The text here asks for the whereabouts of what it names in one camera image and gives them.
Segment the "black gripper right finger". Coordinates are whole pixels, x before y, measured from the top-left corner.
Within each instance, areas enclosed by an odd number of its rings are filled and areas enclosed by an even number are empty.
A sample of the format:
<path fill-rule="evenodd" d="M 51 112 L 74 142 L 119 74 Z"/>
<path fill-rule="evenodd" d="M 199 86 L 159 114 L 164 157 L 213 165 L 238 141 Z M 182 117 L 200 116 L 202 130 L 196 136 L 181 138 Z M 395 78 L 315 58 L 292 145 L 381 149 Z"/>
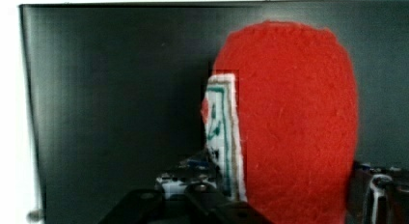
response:
<path fill-rule="evenodd" d="M 346 224 L 409 224 L 406 169 L 355 161 L 349 180 Z"/>

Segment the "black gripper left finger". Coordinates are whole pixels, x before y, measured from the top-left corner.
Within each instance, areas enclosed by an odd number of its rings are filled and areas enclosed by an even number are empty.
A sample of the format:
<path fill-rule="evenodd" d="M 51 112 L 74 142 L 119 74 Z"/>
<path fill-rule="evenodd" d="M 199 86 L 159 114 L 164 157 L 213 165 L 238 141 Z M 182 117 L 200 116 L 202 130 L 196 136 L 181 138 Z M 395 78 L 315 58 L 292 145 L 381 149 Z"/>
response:
<path fill-rule="evenodd" d="M 224 195 L 230 194 L 221 169 L 211 160 L 208 150 L 201 150 L 164 170 L 156 177 L 154 188 L 171 200 L 181 196 L 188 185 L 198 182 L 209 183 Z"/>

